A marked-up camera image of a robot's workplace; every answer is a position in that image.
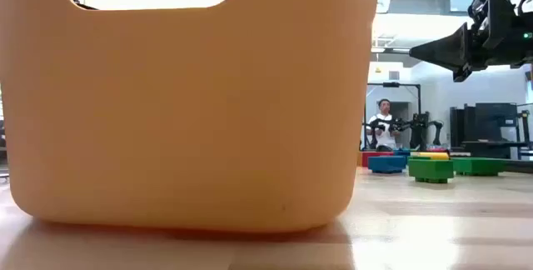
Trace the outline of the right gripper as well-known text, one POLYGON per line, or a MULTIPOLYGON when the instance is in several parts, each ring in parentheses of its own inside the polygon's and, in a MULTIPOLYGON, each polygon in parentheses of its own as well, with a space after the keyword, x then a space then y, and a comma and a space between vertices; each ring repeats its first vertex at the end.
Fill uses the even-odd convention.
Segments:
POLYGON ((464 82, 472 67, 533 64, 533 10, 518 13, 510 0, 487 0, 481 13, 481 26, 471 34, 464 22, 449 36, 412 47, 409 56, 451 70, 454 83, 464 82))

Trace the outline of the long green brick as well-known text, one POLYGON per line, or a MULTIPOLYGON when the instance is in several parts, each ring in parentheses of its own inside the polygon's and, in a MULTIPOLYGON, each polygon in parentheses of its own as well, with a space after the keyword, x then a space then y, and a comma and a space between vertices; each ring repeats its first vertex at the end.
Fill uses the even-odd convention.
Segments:
POLYGON ((452 159, 457 175, 496 177, 504 170, 505 162, 488 157, 456 157, 452 159))

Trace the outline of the green block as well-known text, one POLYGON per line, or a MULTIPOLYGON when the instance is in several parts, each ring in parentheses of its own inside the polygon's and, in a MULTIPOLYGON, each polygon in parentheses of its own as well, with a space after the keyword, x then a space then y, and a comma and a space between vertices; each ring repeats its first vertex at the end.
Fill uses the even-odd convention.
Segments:
POLYGON ((408 161, 408 173, 419 183, 448 183, 455 176, 451 160, 411 158, 408 161))

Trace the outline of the black equipment cabinet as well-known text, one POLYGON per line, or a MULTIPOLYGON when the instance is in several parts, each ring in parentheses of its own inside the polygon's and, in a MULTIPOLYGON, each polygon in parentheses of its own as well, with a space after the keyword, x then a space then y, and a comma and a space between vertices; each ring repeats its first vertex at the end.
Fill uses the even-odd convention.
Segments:
POLYGON ((503 128, 516 128, 517 108, 509 102, 478 102, 474 106, 450 108, 451 147, 464 141, 513 141, 504 138, 503 128))

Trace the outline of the person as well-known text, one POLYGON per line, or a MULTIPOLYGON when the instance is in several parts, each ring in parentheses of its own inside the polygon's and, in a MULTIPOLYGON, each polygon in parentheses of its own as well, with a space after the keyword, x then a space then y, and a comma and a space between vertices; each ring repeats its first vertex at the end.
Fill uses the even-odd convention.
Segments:
MULTIPOLYGON (((374 121, 376 118, 392 120, 393 116, 390 113, 391 102, 384 98, 378 103, 379 113, 372 116, 368 122, 374 121)), ((396 147, 396 137, 401 133, 399 131, 389 131, 388 129, 382 131, 380 129, 376 130, 376 135, 373 137, 371 131, 366 129, 366 134, 371 137, 371 140, 375 143, 375 149, 378 152, 392 152, 396 147)))

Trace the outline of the black side table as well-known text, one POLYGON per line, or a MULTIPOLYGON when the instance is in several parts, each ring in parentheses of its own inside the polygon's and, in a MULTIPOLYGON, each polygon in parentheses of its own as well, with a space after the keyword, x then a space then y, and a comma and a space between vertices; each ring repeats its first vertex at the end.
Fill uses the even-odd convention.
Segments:
POLYGON ((460 148, 476 158, 519 160, 522 155, 533 155, 533 142, 516 141, 464 141, 460 148))

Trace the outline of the blue brick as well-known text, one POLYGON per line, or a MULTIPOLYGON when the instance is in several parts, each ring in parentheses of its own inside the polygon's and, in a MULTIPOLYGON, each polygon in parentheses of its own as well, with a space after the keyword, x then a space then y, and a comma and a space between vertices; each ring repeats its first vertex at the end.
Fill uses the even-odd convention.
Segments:
POLYGON ((368 158, 368 168, 373 173, 402 173, 406 168, 407 158, 403 156, 378 156, 368 158))

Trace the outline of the orange plastic bin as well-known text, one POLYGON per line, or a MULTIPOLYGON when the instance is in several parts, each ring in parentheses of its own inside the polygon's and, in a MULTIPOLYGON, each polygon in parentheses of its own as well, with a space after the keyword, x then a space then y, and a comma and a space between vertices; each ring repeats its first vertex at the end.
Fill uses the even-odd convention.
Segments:
POLYGON ((0 0, 11 192, 50 222, 277 233, 351 201, 376 0, 0 0))

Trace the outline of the black gantry frame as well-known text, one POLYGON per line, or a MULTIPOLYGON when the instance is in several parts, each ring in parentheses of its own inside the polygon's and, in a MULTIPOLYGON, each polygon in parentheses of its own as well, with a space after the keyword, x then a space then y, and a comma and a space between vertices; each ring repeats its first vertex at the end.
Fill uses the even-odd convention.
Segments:
POLYGON ((378 103, 382 99, 391 102, 391 115, 405 121, 412 120, 421 112, 421 86, 400 82, 369 82, 366 87, 364 119, 366 123, 379 113, 378 103))

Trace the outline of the black table frame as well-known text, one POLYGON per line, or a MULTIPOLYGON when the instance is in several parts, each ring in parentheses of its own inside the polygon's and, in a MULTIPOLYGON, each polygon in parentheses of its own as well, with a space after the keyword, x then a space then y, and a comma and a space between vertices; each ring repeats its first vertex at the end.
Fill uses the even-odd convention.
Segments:
POLYGON ((506 160, 504 171, 509 173, 525 173, 533 175, 533 161, 506 160))

